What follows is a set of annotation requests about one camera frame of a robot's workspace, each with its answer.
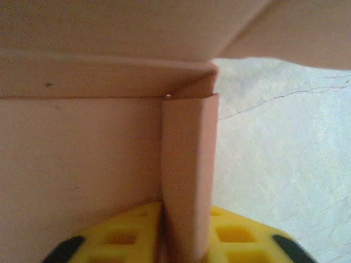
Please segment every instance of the black plastic part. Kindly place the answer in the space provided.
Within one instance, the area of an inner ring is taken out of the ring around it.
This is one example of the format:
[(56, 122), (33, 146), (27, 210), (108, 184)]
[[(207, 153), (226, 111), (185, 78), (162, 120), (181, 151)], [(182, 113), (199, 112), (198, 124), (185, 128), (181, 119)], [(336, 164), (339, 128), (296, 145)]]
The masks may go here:
[(281, 235), (272, 236), (274, 241), (294, 263), (317, 263), (311, 256), (295, 241)]
[(84, 240), (84, 237), (77, 236), (61, 242), (42, 263), (67, 263)]

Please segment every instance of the folded cardboard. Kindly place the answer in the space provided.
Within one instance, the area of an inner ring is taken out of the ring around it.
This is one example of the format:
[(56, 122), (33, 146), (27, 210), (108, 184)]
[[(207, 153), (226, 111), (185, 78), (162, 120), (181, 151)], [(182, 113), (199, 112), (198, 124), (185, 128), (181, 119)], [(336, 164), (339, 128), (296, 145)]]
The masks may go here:
[(207, 61), (351, 68), (347, 0), (0, 7), (1, 262), (38, 262), (77, 229), (158, 200), (173, 260), (202, 260), (218, 108)]

